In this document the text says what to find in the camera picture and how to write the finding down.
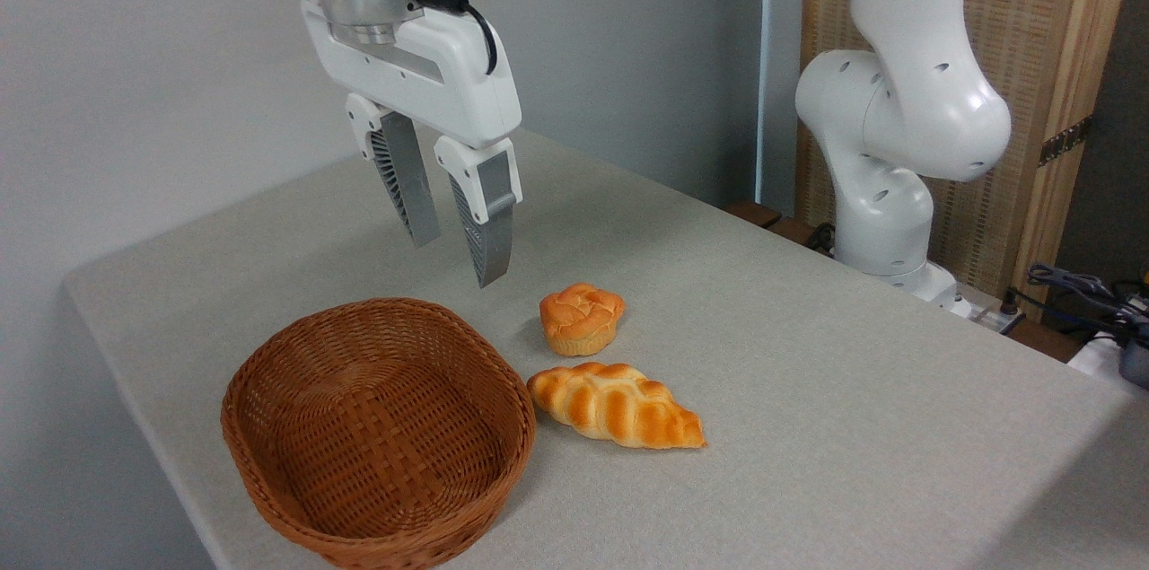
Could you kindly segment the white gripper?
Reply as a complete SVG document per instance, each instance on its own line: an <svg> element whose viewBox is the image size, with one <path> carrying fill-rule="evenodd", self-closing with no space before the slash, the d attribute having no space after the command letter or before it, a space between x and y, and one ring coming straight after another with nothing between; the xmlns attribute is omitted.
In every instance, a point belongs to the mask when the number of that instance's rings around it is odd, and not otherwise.
<svg viewBox="0 0 1149 570"><path fill-rule="evenodd" d="M440 226L412 120L445 134L435 161L449 174L478 285L488 286L512 260L512 208L522 202L504 139L522 123L520 97L499 34L489 33L498 55L489 72L486 34L472 15L381 0L381 17L357 29L329 21L324 3L301 0L304 29L331 79L354 93L346 111L362 156L422 247Z"/></svg>

